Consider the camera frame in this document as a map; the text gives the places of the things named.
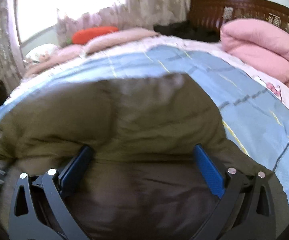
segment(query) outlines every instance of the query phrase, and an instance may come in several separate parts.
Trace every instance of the light blue blanket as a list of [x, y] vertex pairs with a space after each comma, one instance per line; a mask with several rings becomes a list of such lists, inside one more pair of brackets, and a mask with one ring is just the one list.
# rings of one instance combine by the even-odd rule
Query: light blue blanket
[[187, 72], [219, 107], [227, 136], [258, 163], [274, 170], [289, 201], [289, 110], [242, 70], [205, 52], [158, 46], [147, 53], [92, 60], [51, 76], [15, 101], [0, 107], [1, 118], [19, 101], [48, 83], [157, 77]]

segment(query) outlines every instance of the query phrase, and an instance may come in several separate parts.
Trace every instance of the bed headboard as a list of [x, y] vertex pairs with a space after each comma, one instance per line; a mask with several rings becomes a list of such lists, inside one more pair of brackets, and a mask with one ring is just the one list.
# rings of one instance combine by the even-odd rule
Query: bed headboard
[[188, 20], [215, 31], [237, 18], [270, 22], [289, 33], [289, 8], [266, 0], [191, 0]]

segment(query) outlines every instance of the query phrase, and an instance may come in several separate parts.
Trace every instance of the silver screw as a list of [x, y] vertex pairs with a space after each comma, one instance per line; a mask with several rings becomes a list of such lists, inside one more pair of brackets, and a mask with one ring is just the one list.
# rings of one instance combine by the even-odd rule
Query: silver screw
[[27, 173], [24, 172], [24, 173], [21, 173], [21, 174], [20, 174], [20, 178], [21, 178], [21, 179], [24, 179], [24, 178], [26, 178], [26, 177], [27, 177]]
[[264, 177], [265, 177], [265, 174], [264, 174], [263, 171], [259, 171], [259, 172], [258, 172], [258, 176], [259, 176], [260, 178], [264, 178]]
[[50, 170], [48, 170], [48, 175], [50, 175], [50, 176], [53, 176], [53, 175], [55, 175], [57, 173], [57, 170], [56, 169], [50, 169]]
[[233, 175], [237, 173], [237, 170], [235, 168], [229, 168], [228, 172]]

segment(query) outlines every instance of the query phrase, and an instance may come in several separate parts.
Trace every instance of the pink blanket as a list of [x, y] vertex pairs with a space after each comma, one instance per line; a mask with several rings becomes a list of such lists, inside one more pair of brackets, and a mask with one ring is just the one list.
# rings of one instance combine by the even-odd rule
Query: pink blanket
[[289, 87], [289, 34], [262, 20], [237, 19], [220, 30], [223, 49]]

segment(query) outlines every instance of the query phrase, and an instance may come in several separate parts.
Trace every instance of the red pillow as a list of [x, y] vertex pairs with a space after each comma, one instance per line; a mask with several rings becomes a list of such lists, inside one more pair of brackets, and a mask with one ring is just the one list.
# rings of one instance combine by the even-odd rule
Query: red pillow
[[94, 28], [90, 28], [86, 30], [80, 30], [80, 31], [77, 31], [72, 36], [72, 43], [84, 45], [95, 37], [108, 34], [108, 33], [117, 32], [118, 30], [119, 29], [117, 27], [112, 27], [112, 26], [94, 27]]

